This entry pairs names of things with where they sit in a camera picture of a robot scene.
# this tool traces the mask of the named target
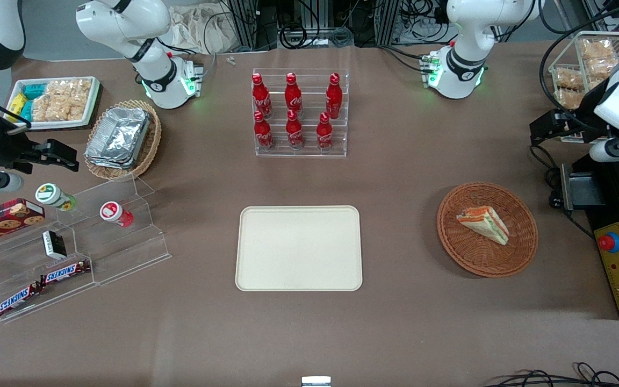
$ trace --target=round wicker basket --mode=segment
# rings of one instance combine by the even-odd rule
[[[152,161],[154,160],[154,156],[157,154],[157,148],[159,147],[159,142],[162,139],[162,123],[159,121],[159,117],[157,116],[157,112],[154,111],[154,108],[152,108],[152,106],[143,101],[124,101],[115,104],[111,108],[140,108],[145,110],[146,112],[149,112],[150,115],[152,115],[149,127],[147,128],[148,132],[145,135],[145,140],[142,143],[140,154],[138,154],[138,162],[135,167],[133,167],[133,169],[100,167],[89,162],[87,158],[85,159],[85,164],[88,165],[90,172],[92,172],[94,176],[97,176],[99,178],[105,178],[108,180],[120,178],[121,176],[130,174],[131,172],[135,176],[140,176],[144,174],[145,171],[147,171],[147,168],[150,164],[152,164]],[[92,131],[90,132],[90,136],[88,138],[88,144],[92,141],[92,138],[97,131],[97,127],[99,126],[100,121],[102,120],[102,118],[104,118],[108,110],[109,109],[102,113],[102,115],[95,121],[92,127]]]
[[[467,208],[492,206],[509,231],[503,246],[460,225],[456,216]],[[508,277],[527,267],[536,254],[538,231],[527,206],[507,189],[491,183],[469,183],[445,196],[436,216],[445,250],[464,269],[483,277]]]

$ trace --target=red switch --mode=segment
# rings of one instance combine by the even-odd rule
[[[619,252],[619,236],[616,233],[602,235],[597,242],[601,250],[606,250],[609,253]]]

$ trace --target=brown table surface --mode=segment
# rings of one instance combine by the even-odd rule
[[[619,374],[619,321],[594,243],[548,208],[528,124],[550,108],[537,81],[547,42],[498,44],[470,96],[451,101],[378,49],[222,56],[201,98],[158,110],[164,134],[143,178],[169,260],[0,325],[0,385],[484,385],[572,362]],[[419,47],[413,49],[427,52]],[[209,58],[203,59],[208,66]],[[349,68],[347,159],[259,159],[250,74],[258,68]],[[125,60],[22,61],[14,78],[93,75],[100,110],[145,99]],[[55,138],[81,155],[88,131]],[[558,162],[587,152],[549,141]],[[102,181],[35,166],[18,193],[53,181]],[[440,244],[435,212],[452,187],[502,184],[540,235],[524,272],[483,279]],[[242,292],[234,284],[239,215],[254,205],[353,205],[361,214],[363,286],[355,292]]]

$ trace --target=red cookie box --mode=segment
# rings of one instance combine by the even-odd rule
[[[45,210],[34,203],[17,198],[0,205],[0,236],[45,221]]]

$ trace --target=clear acrylic rack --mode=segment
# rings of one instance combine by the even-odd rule
[[[142,179],[129,174],[74,194],[76,207],[72,211],[45,206],[47,222],[0,238],[0,302],[39,280],[40,275],[74,262],[89,259],[92,267],[89,273],[47,285],[40,294],[3,314],[0,323],[9,323],[170,258],[164,233],[153,224],[147,203],[146,198],[153,193]],[[133,213],[131,226],[122,228],[101,219],[101,205],[111,200]],[[63,237],[66,260],[45,255],[42,233],[46,230]]]
[[[283,69],[283,68],[255,68],[253,73],[260,73],[264,84],[271,95],[272,117],[267,119],[271,127],[275,147],[270,151],[261,149],[255,139],[255,154],[260,157],[347,157],[348,152],[348,102],[350,90],[350,76],[347,69]],[[305,147],[299,151],[290,148],[285,132],[287,109],[285,106],[285,75],[295,73],[297,83],[303,93],[303,115],[300,122],[303,125]],[[316,126],[319,125],[319,115],[326,110],[326,89],[329,86],[331,73],[341,76],[341,90],[343,100],[341,113],[336,120],[331,120],[334,128],[334,144],[331,152],[319,152],[316,139]],[[256,110],[255,99],[251,99],[253,113]],[[250,115],[251,126],[255,124],[253,115]]]

